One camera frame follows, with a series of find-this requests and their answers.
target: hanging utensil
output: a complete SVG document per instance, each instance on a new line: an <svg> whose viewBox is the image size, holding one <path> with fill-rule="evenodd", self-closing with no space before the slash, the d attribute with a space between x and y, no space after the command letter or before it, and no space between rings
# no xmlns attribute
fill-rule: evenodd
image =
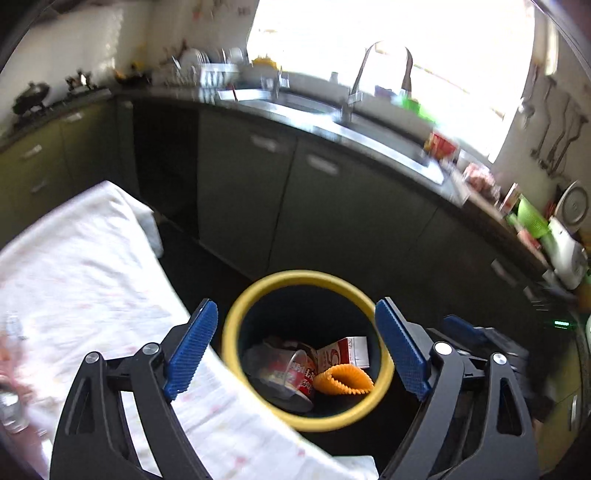
<svg viewBox="0 0 591 480"><path fill-rule="evenodd" d="M542 147L544 146L544 141L546 140L546 135L548 135L548 129L550 128L550 123L552 122L552 118L550 117L550 110L548 108L548 97L550 96L550 92L552 91L552 88L554 87L554 85L556 85L556 82L550 78L547 77L548 79L548 89L546 90L546 93L544 95L544 114L546 119L548 120L548 123L546 125L546 128L544 130L544 134L542 135L542 138L540 139L540 143L538 144L538 148L533 148L531 150L531 156L534 160L540 160L540 152L542 150Z"/></svg>
<svg viewBox="0 0 591 480"><path fill-rule="evenodd" d="M580 114L579 115L579 129L577 131L577 134L574 137L569 138L569 140L566 142L566 145L564 146L564 148L562 149L562 152L561 152L560 156L558 157L558 161L551 168L550 174L554 174L556 172L556 170L558 170L558 167L560 167L560 164L562 163L562 160L564 158L564 155L566 154L566 151L569 149L570 144L572 142L575 142L575 141L577 141L579 139L579 137L581 136L581 130L583 129L583 125L584 124L587 124L587 123L589 123L589 119L587 119L586 116Z"/></svg>
<svg viewBox="0 0 591 480"><path fill-rule="evenodd" d="M558 136L558 138L556 139L556 142L554 142L554 145L552 145L552 148L550 149L550 151L548 152L548 157L546 158L546 163L543 164L543 167L546 168L547 170L550 170L552 168L552 165L554 164L554 160L555 160L554 156L556 155L556 149L558 148L558 144L562 141L562 139L564 138L564 135L566 133L566 112L569 109L570 95L567 93L566 96L567 96L566 105L564 106L564 112L562 113L562 132Z"/></svg>
<svg viewBox="0 0 591 480"><path fill-rule="evenodd" d="M534 65L534 74L533 77L531 79L531 90L530 90L530 94L527 96L527 98L523 97L521 99L521 104L519 105L519 107L517 107L517 111L523 115L523 129L526 129L527 126L530 123L530 119L531 117L534 116L535 113L535 107L534 104L531 101L531 98L534 95L534 88L535 88L535 83L538 80L538 66Z"/></svg>

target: drawer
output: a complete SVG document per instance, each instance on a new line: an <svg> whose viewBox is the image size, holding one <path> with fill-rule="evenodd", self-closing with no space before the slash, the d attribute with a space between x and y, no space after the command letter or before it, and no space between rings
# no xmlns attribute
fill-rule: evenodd
<svg viewBox="0 0 591 480"><path fill-rule="evenodd" d="M558 403L542 425L538 441L540 472L552 470L579 433L582 418L581 390Z"/></svg>
<svg viewBox="0 0 591 480"><path fill-rule="evenodd" d="M4 175L10 181L18 181L62 156L60 127L57 122L51 122L19 140L2 155Z"/></svg>
<svg viewBox="0 0 591 480"><path fill-rule="evenodd" d="M22 176L11 187L11 197L26 228L74 195L70 173L62 158Z"/></svg>

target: white cloth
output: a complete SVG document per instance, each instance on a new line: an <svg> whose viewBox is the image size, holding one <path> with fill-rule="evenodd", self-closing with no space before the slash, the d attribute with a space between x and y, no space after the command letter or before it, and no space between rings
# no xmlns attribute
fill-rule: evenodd
<svg viewBox="0 0 591 480"><path fill-rule="evenodd" d="M156 256L160 237L145 205L105 182L52 211L0 252L0 314L22 322L17 378L33 387L57 427L84 356L127 356L159 342L189 313ZM125 411L144 469L158 473L131 394ZM277 419L205 352L174 410L215 480L375 479L373 460L332 458Z"/></svg>

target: cabinet handle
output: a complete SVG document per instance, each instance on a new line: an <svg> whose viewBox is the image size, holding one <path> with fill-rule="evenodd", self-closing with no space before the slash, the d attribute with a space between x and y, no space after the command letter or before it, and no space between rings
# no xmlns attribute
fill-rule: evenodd
<svg viewBox="0 0 591 480"><path fill-rule="evenodd" d="M579 401L579 396L575 395L573 397L573 403L570 406L570 415L569 415L569 432L572 432L574 426L577 424L577 403Z"/></svg>
<svg viewBox="0 0 591 480"><path fill-rule="evenodd" d="M83 118L84 114L82 112L76 112L64 118L64 122L66 122L67 124L73 124L74 122L79 122Z"/></svg>
<svg viewBox="0 0 591 480"><path fill-rule="evenodd" d="M39 193L42 189L44 189L45 187L47 187L49 185L49 182L47 181L47 179L43 179L41 181L41 183L35 185L32 189L31 189L31 193L33 195L35 195L36 193Z"/></svg>
<svg viewBox="0 0 591 480"><path fill-rule="evenodd" d="M260 137L259 135L251 135L251 142L254 146L267 150L271 153L277 153L279 150L279 142L272 138Z"/></svg>
<svg viewBox="0 0 591 480"><path fill-rule="evenodd" d="M306 160L310 167L320 170L331 177L336 177L339 175L339 167L337 165L319 157L318 155L308 155Z"/></svg>
<svg viewBox="0 0 591 480"><path fill-rule="evenodd" d="M515 288L517 286L517 280L501 265L497 259L494 259L491 263L492 270L497 274L497 276L507 282L511 288Z"/></svg>
<svg viewBox="0 0 591 480"><path fill-rule="evenodd" d="M41 150L43 150L43 147L39 144L35 145L32 149L26 151L25 153L23 153L21 155L21 159L23 160L28 160L31 157L34 157L35 155L37 155L38 153L41 152Z"/></svg>

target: kitchen cabinet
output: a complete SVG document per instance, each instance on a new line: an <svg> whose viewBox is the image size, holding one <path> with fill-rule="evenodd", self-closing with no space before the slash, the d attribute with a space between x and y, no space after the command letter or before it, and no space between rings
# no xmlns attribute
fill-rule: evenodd
<svg viewBox="0 0 591 480"><path fill-rule="evenodd" d="M531 337L526 319L536 312L523 292L523 276L444 209L437 210L409 257L417 265L413 281L438 305L429 326L437 327L442 316L454 313L474 325L497 327L517 342Z"/></svg>
<svg viewBox="0 0 591 480"><path fill-rule="evenodd" d="M197 237L198 111L135 100L132 112L141 200Z"/></svg>
<svg viewBox="0 0 591 480"><path fill-rule="evenodd" d="M74 196L58 121L12 145L2 155L0 171L17 216L9 228L16 233Z"/></svg>
<svg viewBox="0 0 591 480"><path fill-rule="evenodd" d="M581 389L558 403L541 427L538 440L540 472L552 470L579 433L582 419Z"/></svg>
<svg viewBox="0 0 591 480"><path fill-rule="evenodd" d="M0 155L0 172L2 172L4 158ZM18 235L19 221L10 196L10 183L5 178L0 179L0 248Z"/></svg>
<svg viewBox="0 0 591 480"><path fill-rule="evenodd" d="M121 182L115 105L102 102L60 119L64 153L76 193L104 181Z"/></svg>
<svg viewBox="0 0 591 480"><path fill-rule="evenodd" d="M555 402L563 401L567 396L581 388L581 363L577 342L572 340L558 367L548 377L548 396Z"/></svg>
<svg viewBox="0 0 591 480"><path fill-rule="evenodd" d="M295 136L269 122L201 114L199 239L249 278L267 271L295 144Z"/></svg>
<svg viewBox="0 0 591 480"><path fill-rule="evenodd" d="M139 199L134 148L134 104L130 100L117 100L117 130L122 187L127 193Z"/></svg>
<svg viewBox="0 0 591 480"><path fill-rule="evenodd" d="M269 270L320 270L388 294L435 206L376 167L300 140Z"/></svg>

